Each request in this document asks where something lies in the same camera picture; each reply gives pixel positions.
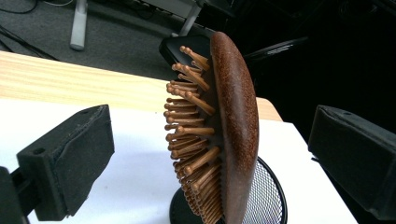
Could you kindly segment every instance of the table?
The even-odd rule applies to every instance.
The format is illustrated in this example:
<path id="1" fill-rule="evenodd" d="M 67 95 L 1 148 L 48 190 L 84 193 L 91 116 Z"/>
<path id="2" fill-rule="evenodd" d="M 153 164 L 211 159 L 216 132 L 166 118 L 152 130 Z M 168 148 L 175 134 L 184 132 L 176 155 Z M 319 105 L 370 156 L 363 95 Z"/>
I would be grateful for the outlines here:
<path id="1" fill-rule="evenodd" d="M 167 81 L 0 51 L 0 99 L 102 105 L 163 113 Z M 257 98 L 260 119 L 282 120 Z"/>
<path id="2" fill-rule="evenodd" d="M 169 222 L 168 207 L 179 184 L 165 149 L 165 80 L 7 52 L 0 52 L 0 80 L 0 165 L 10 171 L 18 167 L 19 150 L 68 115 L 85 106 L 110 106 L 116 153 L 89 199 L 62 223 Z M 257 102 L 259 156 L 282 186 L 288 223 L 356 223 L 321 167 L 311 161 L 295 127 L 283 122 L 268 100 Z M 29 219 L 39 223 L 35 213 Z"/>

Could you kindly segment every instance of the cable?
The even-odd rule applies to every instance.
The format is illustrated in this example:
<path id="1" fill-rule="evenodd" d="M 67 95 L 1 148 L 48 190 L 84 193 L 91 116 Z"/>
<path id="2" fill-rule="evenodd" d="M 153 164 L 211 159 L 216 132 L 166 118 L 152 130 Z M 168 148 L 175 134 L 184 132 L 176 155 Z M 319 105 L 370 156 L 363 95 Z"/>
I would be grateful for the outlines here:
<path id="1" fill-rule="evenodd" d="M 7 9 L 3 9 L 3 8 L 0 8 L 0 11 L 4 11 L 7 13 L 13 13 L 13 14 L 26 14 L 26 13 L 29 13 L 29 12 L 35 10 L 37 5 L 38 5 L 38 0 L 35 0 L 35 4 L 33 5 L 33 7 L 26 11 L 11 11 L 11 10 L 7 10 Z"/>
<path id="2" fill-rule="evenodd" d="M 14 52 L 6 43 L 3 42 L 3 40 L 0 39 L 0 45 L 3 46 L 6 50 L 9 52 Z"/>
<path id="3" fill-rule="evenodd" d="M 52 55 L 48 54 L 47 52 L 45 52 L 42 49 L 39 49 L 29 43 L 27 43 L 26 41 L 24 41 L 22 38 L 20 38 L 19 36 L 13 34 L 12 32 L 10 32 L 9 30 L 7 30 L 6 28 L 4 28 L 2 25 L 0 25 L 0 35 L 3 35 L 11 40 L 14 40 L 15 42 L 19 43 L 21 46 L 25 47 L 26 49 L 29 49 L 30 51 L 32 51 L 34 54 L 36 54 L 38 57 L 40 58 L 49 58 L 55 61 L 60 61 L 57 58 L 53 57 Z M 10 49 L 4 42 L 2 42 L 2 45 L 6 47 L 6 49 Z"/>
<path id="4" fill-rule="evenodd" d="M 68 1 L 66 3 L 63 3 L 63 4 L 54 4 L 54 3 L 51 3 L 49 1 L 43 1 L 43 2 L 48 4 L 48 5 L 54 6 L 54 7 L 65 7 L 65 6 L 69 5 L 69 4 L 71 4 L 73 1 L 74 0 L 70 0 L 70 1 Z"/>

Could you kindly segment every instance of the hairbrush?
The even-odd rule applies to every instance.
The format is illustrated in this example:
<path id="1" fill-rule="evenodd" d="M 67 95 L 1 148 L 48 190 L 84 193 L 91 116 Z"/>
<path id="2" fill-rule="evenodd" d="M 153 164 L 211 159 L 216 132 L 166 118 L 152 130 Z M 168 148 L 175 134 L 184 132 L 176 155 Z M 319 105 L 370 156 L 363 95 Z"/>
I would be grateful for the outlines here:
<path id="1" fill-rule="evenodd" d="M 210 37 L 210 58 L 181 46 L 191 66 L 166 90 L 165 130 L 177 179 L 205 224 L 242 223 L 258 159 L 259 116 L 246 63 L 230 37 Z"/>

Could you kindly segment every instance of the table surface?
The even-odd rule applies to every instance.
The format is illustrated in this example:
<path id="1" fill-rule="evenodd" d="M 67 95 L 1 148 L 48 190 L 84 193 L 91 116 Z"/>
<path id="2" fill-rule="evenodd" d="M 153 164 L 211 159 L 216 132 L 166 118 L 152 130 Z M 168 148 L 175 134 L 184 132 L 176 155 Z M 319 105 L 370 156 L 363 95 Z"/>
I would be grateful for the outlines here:
<path id="1" fill-rule="evenodd" d="M 0 51 L 0 99 L 66 105 L 109 105 L 162 113 L 167 81 Z M 270 101 L 257 98 L 259 118 L 279 120 Z"/>
<path id="2" fill-rule="evenodd" d="M 119 179 L 125 178 L 123 172 L 120 172 L 120 170 L 125 170 L 125 167 L 131 166 L 129 170 L 140 167 L 139 165 L 135 166 L 140 163 L 132 163 L 130 161 L 125 163 L 124 158 L 138 158 L 134 154 L 137 152 L 128 148 L 128 146 L 131 146 L 129 141 L 140 144 L 139 146 L 135 146 L 135 148 L 144 149 L 144 153 L 151 153 L 147 155 L 149 158 L 153 158 L 154 155 L 157 156 L 156 158 L 158 158 L 158 161 L 167 162 L 167 160 L 163 160 L 162 158 L 167 158 L 168 155 L 161 154 L 158 156 L 158 153 L 166 153 L 166 151 L 163 151 L 163 148 L 166 147 L 163 146 L 164 141 L 144 140 L 145 137 L 148 137 L 145 134 L 146 132 L 142 132 L 142 128 L 147 128 L 148 125 L 145 123 L 138 125 L 134 116 L 131 116 L 131 110 L 122 109 L 133 109 L 134 113 L 137 114 L 143 111 L 139 116 L 147 116 L 147 119 L 163 120 L 160 113 L 164 111 L 163 105 L 165 99 L 169 97 L 169 93 L 165 90 L 167 81 L 127 75 L 70 63 L 59 63 L 2 51 L 0 51 L 0 78 L 0 100 L 4 99 L 2 105 L 6 107 L 5 110 L 1 110 L 4 115 L 0 117 L 3 118 L 2 124 L 6 127 L 1 133 L 1 135 L 4 136 L 3 141 L 0 141 L 0 151 L 3 149 L 1 153 L 3 165 L 7 164 L 5 162 L 12 161 L 15 167 L 18 166 L 15 153 L 20 150 L 25 143 L 30 143 L 37 138 L 39 134 L 37 129 L 41 128 L 44 132 L 49 127 L 52 127 L 53 123 L 56 123 L 55 121 L 51 123 L 48 115 L 52 115 L 51 119 L 55 117 L 61 119 L 65 117 L 62 113 L 74 110 L 73 105 L 110 105 L 110 108 L 115 107 L 113 112 L 117 115 L 112 119 L 119 152 L 112 159 L 113 162 L 111 165 L 114 167 L 111 165 L 107 167 L 106 171 L 101 175 L 101 178 L 96 181 L 96 188 L 91 193 L 90 200 L 85 202 L 83 208 L 81 208 L 81 215 L 73 219 L 66 218 L 64 221 L 78 223 L 77 220 L 80 218 L 83 220 L 81 223 L 88 223 L 87 220 L 92 221 L 92 223 L 97 223 L 97 220 L 92 219 L 101 218 L 101 220 L 104 220 L 109 218 L 109 220 L 114 222 L 114 218 L 118 218 L 119 223 L 124 223 L 125 219 L 123 218 L 127 215 L 128 218 L 131 218 L 131 212 L 141 212 L 137 209 L 141 207 L 141 204 L 138 204 L 140 201 L 136 199 L 139 198 L 139 195 L 129 195 L 133 200 L 125 197 L 125 195 L 122 195 L 122 197 L 118 195 L 118 192 L 140 192 L 138 190 L 131 190 L 129 187 L 136 186 L 138 188 L 140 185 L 136 185 L 135 180 L 141 176 L 129 176 L 130 183 L 133 183 L 130 185 L 119 185 L 114 181 L 114 174 L 116 174 L 116 177 Z M 282 118 L 268 100 L 257 98 L 257 102 L 259 117 L 261 119 L 259 156 L 265 158 L 265 161 L 272 167 L 278 180 L 282 183 L 282 188 L 288 201 L 289 222 L 329 224 L 356 223 L 344 202 L 332 186 L 330 180 L 323 173 L 323 170 L 318 164 L 310 160 L 311 155 L 306 150 L 306 143 L 294 126 L 287 122 L 277 122 L 282 121 Z M 46 108 L 42 106 L 45 103 L 56 103 L 61 105 L 48 106 Z M 17 108 L 25 108 L 26 106 L 30 108 L 31 113 L 41 116 L 41 119 L 36 118 L 31 120 L 28 116 L 18 116 L 18 113 L 24 113 L 24 109 Z M 29 122 L 33 122 L 31 126 L 35 129 L 29 130 L 27 128 L 18 127 L 18 125 L 24 124 L 21 119 L 29 119 Z M 159 121 L 153 122 L 153 124 L 156 123 L 158 123 L 159 126 L 161 124 Z M 156 131 L 158 133 L 158 139 L 163 138 L 163 128 L 154 128 L 154 130 L 158 130 Z M 150 170 L 148 170 L 148 172 L 150 174 L 156 173 Z M 169 184 L 170 193 L 167 192 L 166 195 L 169 197 L 172 196 L 172 192 L 174 192 L 176 188 L 177 186 Z M 112 192 L 112 197 L 110 197 L 111 200 L 113 198 L 119 200 L 116 202 L 110 200 L 115 205 L 109 208 L 106 205 L 107 203 L 101 201 L 105 200 L 106 197 L 96 197 L 94 195 L 96 191 L 99 195 L 107 195 L 108 197 L 110 197 L 109 192 Z M 161 213 L 162 219 L 168 220 L 167 206 L 170 198 L 164 198 L 162 201 L 163 205 L 157 204 L 159 198 L 152 192 L 144 195 L 153 196 L 151 201 L 153 201 L 156 206 L 152 208 L 157 209 L 155 210 L 156 212 L 161 208 L 163 211 Z M 102 215 L 92 217 L 90 216 L 92 211 L 95 211 L 95 214 Z M 144 220 L 135 220 L 134 223 L 148 222 Z"/>

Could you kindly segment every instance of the wooden bristle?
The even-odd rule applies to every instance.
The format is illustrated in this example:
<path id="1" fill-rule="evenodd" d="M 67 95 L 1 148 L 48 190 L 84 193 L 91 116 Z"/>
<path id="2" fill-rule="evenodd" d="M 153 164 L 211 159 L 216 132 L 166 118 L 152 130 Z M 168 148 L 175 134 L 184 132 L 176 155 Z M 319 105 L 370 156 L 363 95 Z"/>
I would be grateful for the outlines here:
<path id="1" fill-rule="evenodd" d="M 180 51 L 188 54 L 196 62 L 197 67 L 205 71 L 208 71 L 210 69 L 210 66 L 207 63 L 208 59 L 206 57 L 195 53 L 190 48 L 186 48 L 185 46 L 181 46 Z"/>
<path id="2" fill-rule="evenodd" d="M 163 113 L 166 117 L 165 130 L 168 150 L 175 160 L 177 179 L 185 193 L 191 211 L 201 216 L 205 224 L 216 223 L 221 216 L 220 170 L 221 148 L 211 145 L 209 136 L 216 134 L 214 127 L 205 126 L 205 118 L 213 116 L 216 109 L 201 99 L 202 92 L 210 89 L 202 78 L 203 70 L 210 67 L 207 59 L 189 48 L 182 48 L 196 62 L 197 67 L 175 63 L 172 69 L 180 72 L 185 81 L 170 81 L 166 89 L 177 99 L 166 99 Z"/>

